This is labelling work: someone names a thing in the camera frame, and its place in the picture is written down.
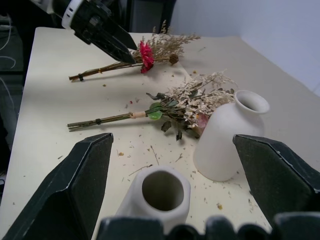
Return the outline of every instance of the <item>vase opening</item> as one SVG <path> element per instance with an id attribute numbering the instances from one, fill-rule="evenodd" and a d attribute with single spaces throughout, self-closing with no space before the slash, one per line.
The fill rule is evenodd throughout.
<path id="1" fill-rule="evenodd" d="M 184 200 L 182 183 L 166 171 L 148 175 L 142 183 L 142 194 L 151 207 L 160 211 L 173 210 Z"/>
<path id="2" fill-rule="evenodd" d="M 235 102 L 239 107 L 256 114 L 265 114 L 269 111 L 269 103 L 260 95 L 247 90 L 235 93 Z"/>

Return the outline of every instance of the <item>white vase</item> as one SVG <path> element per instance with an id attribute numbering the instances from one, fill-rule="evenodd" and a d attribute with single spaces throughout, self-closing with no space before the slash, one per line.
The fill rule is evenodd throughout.
<path id="1" fill-rule="evenodd" d="M 189 181 L 171 167 L 152 166 L 135 176 L 115 215 L 157 218 L 167 234 L 186 222 L 189 207 Z"/>
<path id="2" fill-rule="evenodd" d="M 214 181 L 230 179 L 241 167 L 233 144 L 235 134 L 258 137 L 265 134 L 260 115 L 269 111 L 268 102 L 246 90 L 237 91 L 234 99 L 235 103 L 224 104 L 213 112 L 193 155 L 198 171 Z"/>

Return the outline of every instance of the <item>red carnation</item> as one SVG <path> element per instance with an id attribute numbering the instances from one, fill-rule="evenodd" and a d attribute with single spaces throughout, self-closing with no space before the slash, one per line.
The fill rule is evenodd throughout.
<path id="1" fill-rule="evenodd" d="M 141 73 L 144 74 L 154 66 L 155 59 L 153 57 L 152 50 L 149 47 L 148 43 L 144 44 L 143 41 L 140 41 L 140 53 L 143 62 Z"/>

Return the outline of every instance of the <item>table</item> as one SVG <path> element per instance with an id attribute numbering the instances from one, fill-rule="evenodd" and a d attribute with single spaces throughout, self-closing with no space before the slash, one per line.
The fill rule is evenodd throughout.
<path id="1" fill-rule="evenodd" d="M 142 36 L 150 37 L 132 33 L 136 42 Z M 113 133 L 114 143 L 99 220 L 115 214 L 135 177 L 129 175 L 143 166 L 157 164 L 156 154 L 161 165 L 175 168 L 190 181 L 191 202 L 186 222 L 200 232 L 204 230 L 205 220 L 212 215 L 226 216 L 236 229 L 244 223 L 270 229 L 249 193 L 243 169 L 227 182 L 206 179 L 193 165 L 192 153 L 197 141 L 184 136 L 176 142 L 172 131 L 166 134 L 160 131 L 160 121 L 128 119 L 68 132 L 67 123 L 144 110 L 152 103 L 146 92 L 156 93 L 179 85 L 194 70 L 210 74 L 227 68 L 225 74 L 235 80 L 239 88 L 265 97 L 271 106 L 270 113 L 263 117 L 266 136 L 285 142 L 320 170 L 317 158 L 320 98 L 239 37 L 204 37 L 186 45 L 185 57 L 180 60 L 184 68 L 180 64 L 172 67 L 164 64 L 156 65 L 146 75 L 141 75 L 139 69 L 129 68 L 95 75 L 85 82 L 68 80 L 68 76 L 113 62 L 95 46 L 77 39 L 72 31 L 37 28 L 0 207 L 0 238 L 44 177 L 68 155 L 73 145 L 102 132 Z M 176 162 L 180 154 L 183 158 Z"/>

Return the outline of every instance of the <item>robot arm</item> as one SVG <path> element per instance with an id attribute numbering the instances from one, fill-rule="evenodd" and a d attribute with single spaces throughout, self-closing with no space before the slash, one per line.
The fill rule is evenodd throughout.
<path id="1" fill-rule="evenodd" d="M 31 0 L 48 14 L 62 18 L 65 29 L 87 44 L 93 43 L 117 61 L 136 63 L 128 49 L 137 46 L 128 32 L 116 24 L 107 7 L 110 0 Z"/>

